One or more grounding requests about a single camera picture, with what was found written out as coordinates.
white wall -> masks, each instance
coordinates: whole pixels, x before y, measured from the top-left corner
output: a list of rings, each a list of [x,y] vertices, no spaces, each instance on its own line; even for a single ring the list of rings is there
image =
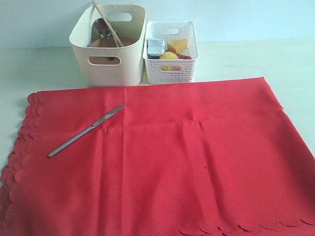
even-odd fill
[[[147,21],[195,22],[199,42],[315,37],[315,0],[98,0],[133,3]],[[69,47],[89,0],[6,0],[0,4],[0,49]]]

white plastic bin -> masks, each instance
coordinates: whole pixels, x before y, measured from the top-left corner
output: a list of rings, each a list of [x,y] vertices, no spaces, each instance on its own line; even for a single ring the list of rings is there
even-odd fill
[[[118,30],[118,36],[127,37],[135,43],[121,48],[88,47],[99,35],[93,23],[101,15],[95,7],[90,7],[82,14],[75,25],[69,41],[74,50],[79,66],[92,86],[133,86],[140,83],[143,69],[143,44],[145,37],[146,11],[138,5],[100,4],[99,8],[105,16],[116,17],[111,20],[113,28]],[[122,14],[129,13],[131,21],[119,19]],[[117,57],[118,64],[98,64],[91,58]]]
[[[181,53],[192,59],[149,59],[147,55],[147,39],[163,38],[166,42],[177,39],[187,39],[188,46]],[[143,58],[146,64],[148,81],[150,84],[189,83],[193,79],[199,51],[194,23],[189,21],[169,22],[150,21],[146,27]],[[163,66],[174,66],[179,71],[164,71]]]

knife handle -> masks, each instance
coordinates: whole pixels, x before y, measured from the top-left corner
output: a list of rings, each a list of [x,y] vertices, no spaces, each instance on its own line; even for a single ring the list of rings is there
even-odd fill
[[[49,157],[54,156],[55,154],[57,154],[58,152],[60,152],[62,149],[64,149],[65,147],[69,146],[71,143],[73,143],[74,141],[76,141],[78,138],[82,137],[83,135],[85,135],[86,133],[88,133],[89,131],[91,131],[92,129],[94,129],[94,126],[90,126],[87,129],[83,130],[81,133],[78,133],[76,136],[74,136],[72,139],[70,139],[69,141],[65,142],[64,144],[62,144],[61,146],[59,146],[58,148],[56,148],[55,150],[53,150],[51,153],[48,154]]]

yellow fruit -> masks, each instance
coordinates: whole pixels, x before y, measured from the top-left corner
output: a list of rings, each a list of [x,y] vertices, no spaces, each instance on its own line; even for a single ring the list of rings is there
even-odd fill
[[[159,58],[160,59],[165,59],[165,60],[176,60],[176,59],[179,59],[178,56],[175,53],[172,53],[172,52],[165,52]],[[168,66],[162,66],[162,70],[168,70]]]
[[[167,42],[167,49],[182,53],[187,48],[187,39],[177,39]]]

white mesh basket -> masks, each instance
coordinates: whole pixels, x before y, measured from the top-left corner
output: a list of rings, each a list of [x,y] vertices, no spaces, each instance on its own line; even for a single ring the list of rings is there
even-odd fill
[[[192,59],[149,59],[147,39],[163,38],[166,42],[176,39],[187,39],[187,48],[181,53]],[[145,45],[143,50],[148,81],[150,84],[189,83],[192,81],[195,64],[199,58],[194,23],[189,21],[150,21],[147,24]],[[177,68],[172,71],[162,70],[162,66]]]

